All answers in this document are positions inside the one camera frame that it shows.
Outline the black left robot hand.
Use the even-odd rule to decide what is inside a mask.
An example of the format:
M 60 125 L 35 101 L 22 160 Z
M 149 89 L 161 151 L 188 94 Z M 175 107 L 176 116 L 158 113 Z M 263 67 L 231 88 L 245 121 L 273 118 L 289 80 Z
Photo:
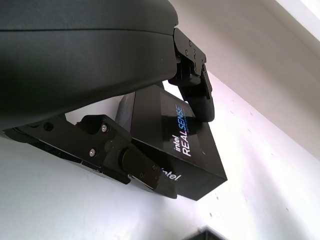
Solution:
M 87 115 L 72 124 L 65 113 L 168 80 L 198 120 L 211 122 L 206 61 L 167 0 L 3 0 L 0 132 L 175 199 L 172 181 L 115 121 Z

